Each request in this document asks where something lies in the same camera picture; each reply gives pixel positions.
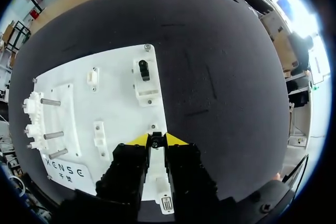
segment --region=black mat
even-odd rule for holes
[[[289,130],[280,61],[253,13],[230,0],[92,0],[22,46],[12,74],[10,131],[24,171],[53,200],[71,191],[46,177],[23,130],[32,78],[96,52],[155,46],[168,131],[202,151],[218,196],[240,200],[280,171]],[[153,220],[144,203],[142,220]]]

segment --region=white gear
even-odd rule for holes
[[[24,100],[24,112],[29,115],[31,124],[26,126],[25,133],[27,137],[33,137],[34,142],[30,145],[32,148],[48,149],[48,144],[43,138],[44,119],[43,119],[43,105],[41,98],[44,97],[43,93],[33,91],[28,99]]]

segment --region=xense logo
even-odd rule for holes
[[[50,161],[49,159],[46,159],[47,165],[52,166],[56,170],[60,170],[62,172],[67,172],[69,174],[78,174],[80,177],[84,177],[81,169],[73,169],[70,166],[63,166],[61,164],[56,164],[54,161]]]

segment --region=black clip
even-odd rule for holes
[[[149,81],[149,69],[148,69],[148,63],[145,60],[139,61],[139,67],[140,67],[140,73],[143,81]]]

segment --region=white bracket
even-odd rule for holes
[[[95,146],[98,148],[100,159],[104,161],[110,161],[110,155],[106,144],[104,123],[101,121],[94,122],[93,127],[94,127],[94,142]]]
[[[99,87],[99,68],[94,67],[91,71],[89,71],[86,81],[92,91],[96,92]]]
[[[133,60],[135,95],[141,107],[160,105],[161,88],[159,81],[158,65],[156,63],[155,50],[152,45],[148,51],[144,50],[143,58]],[[143,81],[141,77],[139,61],[148,63],[149,81]]]
[[[174,213],[172,192],[164,165],[164,147],[151,148],[150,164],[143,191],[146,192],[147,198],[142,200],[155,200],[164,215]]]

